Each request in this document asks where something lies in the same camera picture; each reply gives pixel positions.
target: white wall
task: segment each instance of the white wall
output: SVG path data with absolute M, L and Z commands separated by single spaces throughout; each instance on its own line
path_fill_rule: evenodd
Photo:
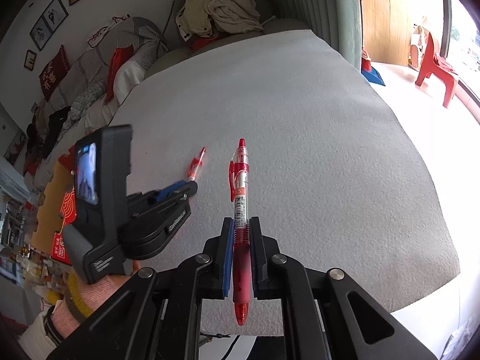
M 112 16 L 124 13 L 142 16 L 153 21 L 161 31 L 171 5 L 171 0 L 81 0 L 69 7 L 68 0 L 62 0 L 70 15 L 39 52 L 29 33 L 50 1 L 28 0 L 0 43 L 0 103 L 23 130 L 31 122 L 33 103 L 42 99 L 38 76 L 61 44 L 73 63 L 86 50 L 91 30 Z M 175 31 L 172 20 L 166 38 L 174 45 L 177 44 Z M 38 53 L 33 72 L 23 67 L 28 49 Z
M 0 156 L 0 187 L 4 187 L 1 183 L 4 182 L 4 179 L 8 181 L 8 185 L 14 183 L 25 191 L 25 194 L 29 194 L 28 188 L 23 181 L 23 176 L 14 168 L 14 166 L 9 163 L 4 157 Z
M 18 323 L 31 325 L 40 313 L 40 297 L 0 276 L 0 312 Z
M 18 154 L 17 160 L 13 165 L 13 168 L 20 174 L 23 174 L 23 165 L 25 165 L 25 159 L 27 155 L 27 144 L 23 145 L 22 151 Z
M 17 135 L 19 127 L 0 104 L 0 156 L 7 151 L 11 140 Z

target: window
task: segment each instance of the window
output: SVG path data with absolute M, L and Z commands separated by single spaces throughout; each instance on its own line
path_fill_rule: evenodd
M 480 33 L 459 0 L 452 0 L 452 30 L 447 61 L 460 79 L 480 95 Z
M 443 36 L 443 0 L 410 0 L 410 12 L 414 33 L 415 28 L 421 25 L 430 29 L 441 44 Z
M 419 69 L 428 42 L 428 31 L 438 39 L 439 44 L 442 43 L 443 0 L 410 0 L 410 15 L 412 17 L 410 66 Z
M 480 106 L 480 31 L 459 0 L 410 0 L 413 20 L 410 66 L 422 60 L 422 29 L 427 27 L 440 44 L 440 56 L 454 67 L 459 84 Z

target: metal screw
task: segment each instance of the metal screw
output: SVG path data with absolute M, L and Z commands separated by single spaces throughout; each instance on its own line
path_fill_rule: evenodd
M 178 195 L 180 193 L 180 191 L 173 191 L 170 196 L 173 196 L 173 195 Z M 183 196 L 180 198 L 180 200 L 186 200 L 187 199 L 187 194 L 184 193 Z
M 200 253 L 195 256 L 195 261 L 198 262 L 198 264 L 206 264 L 210 261 L 210 256 L 205 253 Z
M 334 280 L 342 280 L 345 277 L 345 272 L 338 268 L 332 269 L 328 274 Z
M 274 254 L 272 256 L 272 262 L 274 264 L 285 264 L 287 261 L 287 256 L 285 256 L 284 254 Z
M 153 269 L 147 266 L 138 271 L 138 276 L 140 276 L 142 279 L 148 279 L 151 275 L 153 275 Z

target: black cable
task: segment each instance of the black cable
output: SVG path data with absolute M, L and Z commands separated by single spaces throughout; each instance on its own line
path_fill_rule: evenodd
M 166 39 L 165 39 L 165 31 L 167 30 L 167 26 L 168 26 L 169 23 L 170 23 L 170 18 L 172 17 L 174 4 L 175 4 L 175 0 L 172 0 L 172 5 L 170 6 L 169 18 L 166 19 L 165 27 L 163 28 L 163 31 L 160 33 L 160 40 L 158 41 L 157 51 L 155 52 L 155 56 L 157 57 L 157 59 L 158 59 L 158 49 L 159 49 L 159 47 L 160 47 L 160 44 L 162 43 L 162 39 L 166 40 Z
M 177 0 L 172 0 L 172 5 L 170 6 L 170 13 L 169 13 L 169 17 L 168 19 L 166 19 L 166 23 L 165 23 L 165 27 L 163 28 L 163 31 L 160 33 L 160 40 L 158 41 L 158 44 L 157 44 L 157 51 L 155 52 L 155 56 L 157 57 L 158 59 L 158 48 L 160 47 L 160 43 L 162 42 L 162 38 L 163 40 L 165 40 L 165 45 L 167 47 L 167 49 L 170 50 L 170 48 L 168 47 L 167 45 L 167 40 L 165 39 L 165 31 L 167 30 L 167 27 L 170 23 L 170 19 L 172 17 L 172 13 L 173 13 L 173 6 L 175 5 L 175 1 Z
M 210 337 L 210 338 L 230 338 L 230 334 L 208 334 L 204 332 L 200 332 L 200 335 L 203 335 L 204 337 Z
M 229 356 L 230 352 L 232 351 L 234 345 L 237 343 L 238 339 L 240 338 L 240 335 L 237 335 L 233 342 L 230 345 L 230 348 L 226 351 L 225 355 L 223 355 L 222 360 L 226 360 L 227 357 Z

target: pen tip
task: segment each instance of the pen tip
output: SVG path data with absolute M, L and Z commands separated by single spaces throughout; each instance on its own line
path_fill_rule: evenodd
M 240 326 L 245 325 L 248 315 L 248 303 L 235 303 L 235 317 Z

